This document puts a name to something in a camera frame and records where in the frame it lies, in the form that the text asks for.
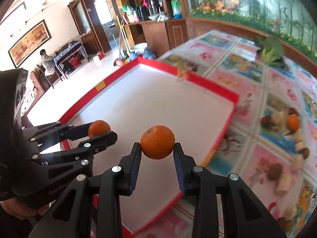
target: framed painting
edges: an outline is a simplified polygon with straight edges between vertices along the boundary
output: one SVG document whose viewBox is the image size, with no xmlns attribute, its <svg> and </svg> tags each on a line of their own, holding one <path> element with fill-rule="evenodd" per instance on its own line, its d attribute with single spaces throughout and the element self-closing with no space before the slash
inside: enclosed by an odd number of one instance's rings
<svg viewBox="0 0 317 238">
<path fill-rule="evenodd" d="M 45 20 L 42 20 L 31 28 L 8 51 L 15 68 L 19 68 L 35 50 L 37 50 L 50 38 L 51 35 L 46 26 Z"/>
</svg>

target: glass mural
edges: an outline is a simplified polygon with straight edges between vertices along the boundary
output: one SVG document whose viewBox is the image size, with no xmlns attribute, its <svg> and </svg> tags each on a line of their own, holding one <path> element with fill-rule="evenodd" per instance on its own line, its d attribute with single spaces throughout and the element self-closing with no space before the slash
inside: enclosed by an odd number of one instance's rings
<svg viewBox="0 0 317 238">
<path fill-rule="evenodd" d="M 316 25 L 300 0 L 187 0 L 191 17 L 219 19 L 279 37 L 317 63 Z"/>
</svg>

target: orange fruit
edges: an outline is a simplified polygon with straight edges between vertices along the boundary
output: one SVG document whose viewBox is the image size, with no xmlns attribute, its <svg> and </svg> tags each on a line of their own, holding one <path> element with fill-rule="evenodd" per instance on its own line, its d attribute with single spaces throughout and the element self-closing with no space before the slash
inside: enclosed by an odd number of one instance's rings
<svg viewBox="0 0 317 238">
<path fill-rule="evenodd" d="M 107 132 L 110 132 L 111 128 L 110 125 L 107 124 L 103 120 L 97 120 L 94 121 L 88 129 L 88 137 L 91 139 L 93 137 L 99 136 L 101 134 L 105 134 Z"/>
<path fill-rule="evenodd" d="M 299 125 L 300 125 L 300 121 L 299 121 L 299 119 L 298 119 L 298 116 L 297 116 L 296 114 L 291 114 L 291 115 L 288 117 L 287 125 L 288 125 L 289 129 L 290 129 L 292 132 L 297 131 L 298 128 L 299 128 Z"/>
<path fill-rule="evenodd" d="M 172 153 L 175 136 L 168 127 L 156 125 L 143 133 L 140 143 L 144 155 L 148 158 L 163 159 Z"/>
</svg>

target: human hand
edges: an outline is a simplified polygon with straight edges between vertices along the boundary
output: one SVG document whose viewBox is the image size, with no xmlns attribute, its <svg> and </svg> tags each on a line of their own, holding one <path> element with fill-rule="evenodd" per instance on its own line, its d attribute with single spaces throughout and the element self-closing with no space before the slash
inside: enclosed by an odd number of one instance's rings
<svg viewBox="0 0 317 238">
<path fill-rule="evenodd" d="M 34 216 L 36 214 L 44 215 L 45 212 L 50 208 L 50 203 L 38 209 L 29 208 L 17 198 L 1 201 L 0 204 L 5 212 L 20 220 L 25 220 L 29 216 Z"/>
</svg>

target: seated person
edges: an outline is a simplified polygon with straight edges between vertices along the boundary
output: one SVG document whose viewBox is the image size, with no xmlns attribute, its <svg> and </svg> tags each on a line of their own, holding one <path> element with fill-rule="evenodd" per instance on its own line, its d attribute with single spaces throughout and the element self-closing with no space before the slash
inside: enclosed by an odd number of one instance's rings
<svg viewBox="0 0 317 238">
<path fill-rule="evenodd" d="M 42 65 L 45 68 L 45 76 L 52 75 L 55 72 L 55 63 L 54 63 L 54 58 L 55 56 L 49 56 L 46 54 L 45 49 L 42 49 L 40 51 L 41 55 L 41 62 Z M 75 68 L 72 67 L 71 64 L 66 64 L 66 66 L 63 68 L 64 73 L 70 73 L 74 70 Z"/>
</svg>

